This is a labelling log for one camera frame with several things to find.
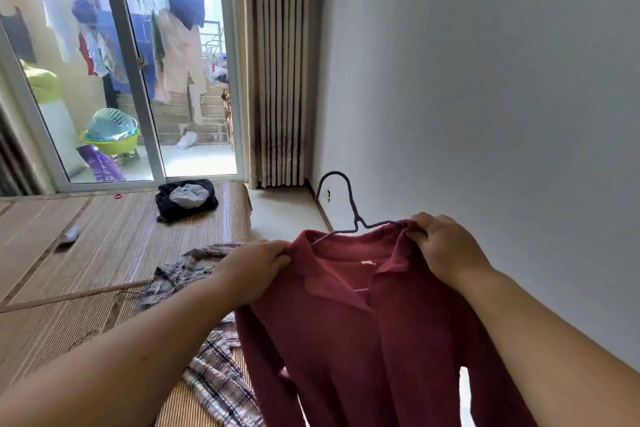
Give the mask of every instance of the left hand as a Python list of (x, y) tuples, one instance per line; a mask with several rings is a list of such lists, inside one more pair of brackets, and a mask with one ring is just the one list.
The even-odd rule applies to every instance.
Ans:
[(280, 255), (289, 245), (284, 240), (246, 243), (216, 266), (211, 279), (221, 287), (231, 309), (255, 301), (291, 259)]

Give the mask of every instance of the sliding glass door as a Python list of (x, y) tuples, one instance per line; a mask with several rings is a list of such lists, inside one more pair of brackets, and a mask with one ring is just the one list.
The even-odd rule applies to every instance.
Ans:
[(60, 190), (244, 177), (233, 18), (222, 6), (0, 0), (3, 72), (23, 75), (11, 78), (14, 94)]

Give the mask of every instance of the striped curtain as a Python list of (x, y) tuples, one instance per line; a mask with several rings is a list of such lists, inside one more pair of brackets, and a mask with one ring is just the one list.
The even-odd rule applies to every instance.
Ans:
[(42, 189), (0, 107), (0, 196), (32, 194)]
[(301, 185), (307, 158), (309, 0), (245, 0), (249, 184)]

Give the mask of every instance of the yellow-green cloth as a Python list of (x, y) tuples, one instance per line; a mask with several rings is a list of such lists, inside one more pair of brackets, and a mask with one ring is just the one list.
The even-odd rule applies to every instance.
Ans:
[(28, 63), (25, 63), (25, 61), (20, 62), (24, 68), (24, 74), (27, 76), (33, 95), (40, 105), (62, 99), (60, 81), (54, 73), (46, 69), (30, 66)]

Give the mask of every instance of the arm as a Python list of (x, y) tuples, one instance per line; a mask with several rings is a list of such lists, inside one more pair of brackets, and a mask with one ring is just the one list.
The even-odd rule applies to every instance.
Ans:
[(16, 383), (0, 397), (3, 425), (150, 425), (212, 328), (289, 262), (276, 256), (286, 245), (240, 247), (210, 277)]
[(412, 220), (429, 269), (475, 310), (540, 427), (640, 425), (638, 372), (493, 269), (454, 220)]

